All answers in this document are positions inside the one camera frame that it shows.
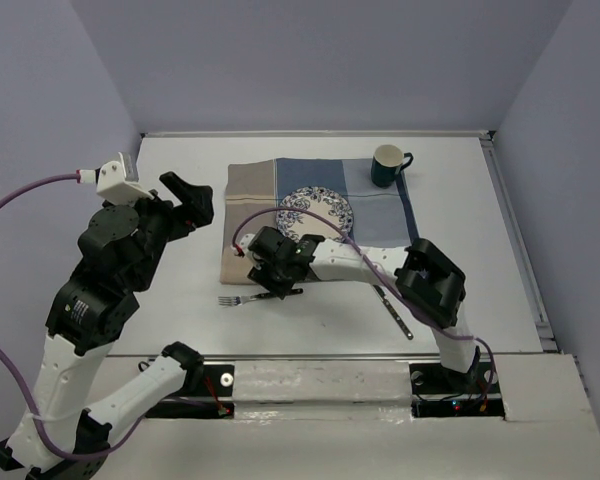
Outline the dark green mug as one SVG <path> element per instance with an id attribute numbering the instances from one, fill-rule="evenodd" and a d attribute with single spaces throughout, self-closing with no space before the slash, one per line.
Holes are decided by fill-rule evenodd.
<path id="1" fill-rule="evenodd" d="M 414 155 L 411 152 L 403 152 L 395 145 L 385 144 L 377 147 L 370 170 L 372 183 L 380 188 L 390 187 L 413 160 Z"/>

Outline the steak knife dark handle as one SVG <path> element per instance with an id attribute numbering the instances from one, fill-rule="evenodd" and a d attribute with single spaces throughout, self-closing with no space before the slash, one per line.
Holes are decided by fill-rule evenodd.
<path id="1" fill-rule="evenodd" d="M 403 335 L 408 340 L 413 340 L 414 339 L 413 333 L 407 327 L 407 325 L 404 323 L 404 321 L 402 320 L 401 316 L 398 314 L 398 312 L 394 308 L 394 306 L 391 304 L 385 291 L 379 285 L 374 285 L 373 289 L 376 292 L 376 294 L 379 296 L 384 308 L 390 314 L 390 316 L 392 317 L 392 319 L 394 320 L 394 322 L 396 323 L 396 325 L 398 326 L 400 331 L 403 333 Z"/>

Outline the blue beige checked placemat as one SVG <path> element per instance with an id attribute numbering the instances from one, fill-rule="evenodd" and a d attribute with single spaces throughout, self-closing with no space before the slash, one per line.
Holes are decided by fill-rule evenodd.
<path id="1" fill-rule="evenodd" d="M 297 189 L 331 189 L 342 195 L 353 212 L 349 236 L 360 245 L 406 246 L 418 236 L 403 175 L 390 187 L 371 181 L 370 159 L 278 158 L 231 164 L 225 189 L 225 221 L 220 282 L 247 284 L 248 260 L 234 255 L 231 239 L 239 224 L 265 208 L 280 205 Z"/>

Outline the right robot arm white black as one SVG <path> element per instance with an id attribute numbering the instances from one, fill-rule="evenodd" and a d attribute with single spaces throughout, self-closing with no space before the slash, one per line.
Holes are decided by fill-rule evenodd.
<path id="1" fill-rule="evenodd" d="M 321 235 L 293 241 L 272 227 L 238 246 L 252 263 L 248 279 L 283 299 L 304 281 L 351 281 L 384 287 L 428 326 L 440 353 L 440 379 L 462 392 L 477 378 L 480 348 L 460 314 L 465 274 L 432 242 L 407 247 L 359 247 Z"/>

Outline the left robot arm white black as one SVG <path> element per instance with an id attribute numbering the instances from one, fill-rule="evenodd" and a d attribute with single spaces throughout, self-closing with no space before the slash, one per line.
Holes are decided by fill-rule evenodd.
<path id="1" fill-rule="evenodd" d="M 6 353 L 0 361 L 20 389 L 26 411 L 0 441 L 0 469 L 32 479 L 89 479 L 131 436 L 144 415 L 176 393 L 195 392 L 203 356 L 175 342 L 137 377 L 98 403 L 88 395 L 125 323 L 138 310 L 168 243 L 213 221 L 213 191 L 167 172 L 171 198 L 131 189 L 108 199 L 80 235 L 81 260 L 56 294 L 47 321 L 38 378 L 28 385 Z"/>

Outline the blue floral plate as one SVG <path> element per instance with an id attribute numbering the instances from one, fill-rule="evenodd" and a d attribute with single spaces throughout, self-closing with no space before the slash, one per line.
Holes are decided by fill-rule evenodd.
<path id="1" fill-rule="evenodd" d="M 346 235 L 353 229 L 354 213 L 351 205 L 344 196 L 326 187 L 296 189 L 285 196 L 279 206 L 311 212 L 335 225 Z M 275 215 L 276 228 L 286 237 L 298 242 L 304 235 L 320 235 L 325 239 L 342 241 L 342 236 L 321 220 L 290 209 L 277 211 Z"/>

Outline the silver fork dark handle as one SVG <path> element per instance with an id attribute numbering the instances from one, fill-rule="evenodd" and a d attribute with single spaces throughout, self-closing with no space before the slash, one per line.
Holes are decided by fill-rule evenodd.
<path id="1" fill-rule="evenodd" d="M 249 295 L 239 295 L 239 296 L 219 296 L 217 298 L 217 302 L 220 306 L 223 307 L 236 307 L 242 306 L 250 302 L 261 301 L 261 300 L 269 300 L 276 298 L 276 295 L 271 292 L 262 292 L 256 294 Z"/>

